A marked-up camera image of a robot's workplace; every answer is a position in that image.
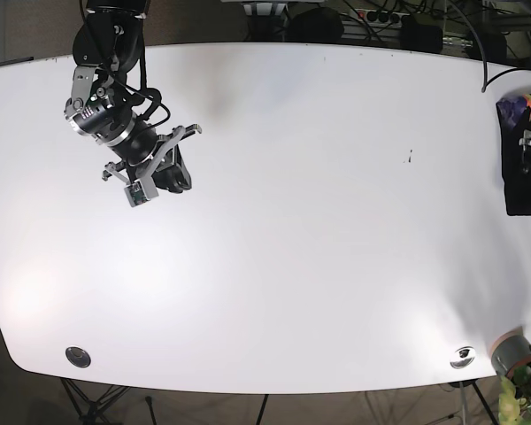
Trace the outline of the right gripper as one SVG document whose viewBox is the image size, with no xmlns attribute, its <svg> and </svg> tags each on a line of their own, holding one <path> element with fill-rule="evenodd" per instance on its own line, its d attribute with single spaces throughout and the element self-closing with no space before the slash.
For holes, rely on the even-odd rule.
<svg viewBox="0 0 531 425">
<path fill-rule="evenodd" d="M 111 162 L 103 170 L 102 179 L 105 182 L 113 177 L 108 166 L 111 166 L 117 173 L 127 173 L 127 177 L 123 180 L 124 183 L 132 182 L 136 174 L 146 168 L 161 151 L 166 139 L 178 130 L 176 127 L 171 134 L 157 135 L 154 129 L 147 129 L 147 126 L 146 123 L 132 124 L 132 130 L 123 130 L 118 137 L 112 140 L 109 140 L 107 136 L 116 135 L 115 132 L 99 134 L 99 142 L 120 158 L 119 162 Z M 158 189 L 175 194 L 192 189 L 191 175 L 184 164 L 179 146 L 174 146 L 157 162 L 153 180 Z"/>
</svg>

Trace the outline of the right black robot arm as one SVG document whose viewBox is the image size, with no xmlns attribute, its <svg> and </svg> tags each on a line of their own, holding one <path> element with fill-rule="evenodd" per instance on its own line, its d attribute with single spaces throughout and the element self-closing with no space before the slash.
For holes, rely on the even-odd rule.
<svg viewBox="0 0 531 425">
<path fill-rule="evenodd" d="M 151 201 L 160 190 L 191 189 L 179 144 L 202 131 L 193 124 L 160 135 L 158 124 L 150 122 L 156 110 L 170 110 L 147 81 L 143 22 L 149 7 L 147 1 L 79 3 L 82 26 L 73 41 L 76 67 L 65 104 L 74 131 L 118 156 L 105 165 L 102 178 L 123 182 L 132 206 Z"/>
</svg>

